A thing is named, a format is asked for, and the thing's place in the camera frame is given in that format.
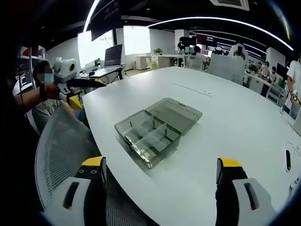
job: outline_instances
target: laptop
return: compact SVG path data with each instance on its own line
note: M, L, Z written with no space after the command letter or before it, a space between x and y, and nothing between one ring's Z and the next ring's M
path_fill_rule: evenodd
M121 67L122 44L106 49L104 56L104 68L95 71L90 77L100 78L117 71Z

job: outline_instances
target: ceiling light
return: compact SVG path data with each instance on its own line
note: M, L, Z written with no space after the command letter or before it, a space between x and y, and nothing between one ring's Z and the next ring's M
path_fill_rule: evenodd
M284 44L285 46L287 46L291 51L293 51L293 48L287 44L285 41L281 40L280 38L278 38L276 35L273 35L272 33L260 28L260 27L257 27L255 25L252 25L252 24L248 24L248 23L245 23L245 22L242 22L242 21L239 21L239 20L232 20L232 19L227 19L227 18L220 18L220 17L212 17L212 16L194 16L194 17L183 17L183 18L177 18L177 19L172 19L172 20L166 20L166 21L162 21L162 22L159 22L159 23L155 23L155 24L151 24L151 25L148 25L147 27L152 27L152 26L155 26L155 25L158 25L158 24L164 24L164 23L168 23L168 22L172 22L172 21L178 21L178 20L187 20L187 19L212 19L212 20L224 20L224 21L230 21L230 22L235 22L235 23L238 23L238 24L243 24L243 25L246 25L246 26L249 26L249 27L252 27L252 28L255 28L259 31L262 31L266 34L268 34L269 36L277 39L279 42L281 42L282 44Z
M225 44L225 43L221 43L221 42L218 42L218 44L221 44L221 45L225 45L225 46L231 46L229 44Z
M213 35L210 35L210 34L202 34L202 35L207 35L207 36L211 36L211 37L217 38L216 36L213 36Z
M254 52L251 52L251 51L249 51L249 50L247 50L247 52L252 53L252 54L254 54L254 55L257 55L257 56L261 57L259 54L254 53Z
M210 34L202 34L202 35L207 35L207 36L211 36L211 37L218 38L218 39L224 39L224 40L228 40L228 41L233 41L233 42L236 42L236 41L234 41L234 40L231 40L231 39L220 38L220 37L213 36L213 35L210 35Z
M86 32L86 31L87 31L87 28L88 28L88 25L89 25L89 23L90 23L91 17L92 17L92 15L93 15L94 10L96 9L96 6L97 6L97 4L99 3L99 1L101 1L101 0L95 0L95 1L93 2L93 5L92 5L92 7L91 7L91 9L90 9L90 11L89 11L88 17L87 17L86 22L85 22L85 26L84 26L84 31L83 31L83 32Z
M264 54L267 54L266 52L264 52L264 51L262 51L262 50L260 50L260 49L258 49L258 48L255 48L255 47L253 47L253 46L249 46L249 45L247 45L247 44L244 44L245 46L248 46L248 47L251 47L251 48L254 48L254 49L256 49L256 50L258 50L258 51L260 51L260 52L262 52L262 53L264 53Z
M220 37L217 37L218 39L224 39L224 38L220 38ZM236 42L234 40L231 40L231 39L224 39L224 40L228 40L228 41L233 41L233 42Z

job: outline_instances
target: office desk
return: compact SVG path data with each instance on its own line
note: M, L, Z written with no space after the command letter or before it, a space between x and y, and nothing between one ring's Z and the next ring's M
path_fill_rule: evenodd
M114 125L165 97L203 116L169 158L145 172L118 143ZM285 171L285 145L289 141L301 147L301 138L279 107L241 85L169 67L97 89L84 95L83 101L96 144L114 177L159 225L215 224L219 157L238 160L248 177L269 192L276 211L288 197L295 175Z
M271 84L255 75L245 73L245 76L248 78L247 84L249 89L262 95L263 97L266 97Z
M164 55L152 55L151 61L156 62L158 69L174 66L173 59L183 59L183 55L172 55L172 54L164 54Z
M271 83L269 83L269 82L263 80L262 78L259 78L258 76L251 75L251 74L248 74L248 73L245 73L245 75L247 75L249 78L256 79L256 80L262 82L263 84L267 85L268 87L271 86Z
M147 59L151 61L151 55L140 55L136 57L136 69L137 70L145 70L148 67L148 64L151 63L147 62Z

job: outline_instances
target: gray mesh chair back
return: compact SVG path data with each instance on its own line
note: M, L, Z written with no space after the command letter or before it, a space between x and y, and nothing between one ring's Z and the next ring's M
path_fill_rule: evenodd
M279 105L281 95L284 93L284 89L277 83L272 83L267 92L266 98L273 103Z
M208 72L242 85L245 63L241 57L231 58L229 56L212 54Z
M183 55L184 56L184 67L190 68L198 71L204 70L204 57L203 56L193 56L193 55Z
M53 191L75 176L83 161L99 155L91 131L59 106L48 120L36 152L35 179L44 209Z
M297 116L298 116L298 113L300 111L300 108L301 108L301 105L294 102L292 103L292 107L291 107L291 110L290 110L290 116L293 118L293 119L296 119Z

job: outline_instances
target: potted plant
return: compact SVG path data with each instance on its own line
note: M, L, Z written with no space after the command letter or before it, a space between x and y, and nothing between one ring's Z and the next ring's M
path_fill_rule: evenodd
M249 70L251 72L251 75L255 75L258 72L258 68L254 64L249 65Z
M162 53L163 53L163 50L161 50L160 48L156 48L153 51L154 51L154 54L157 54L157 55L162 55Z

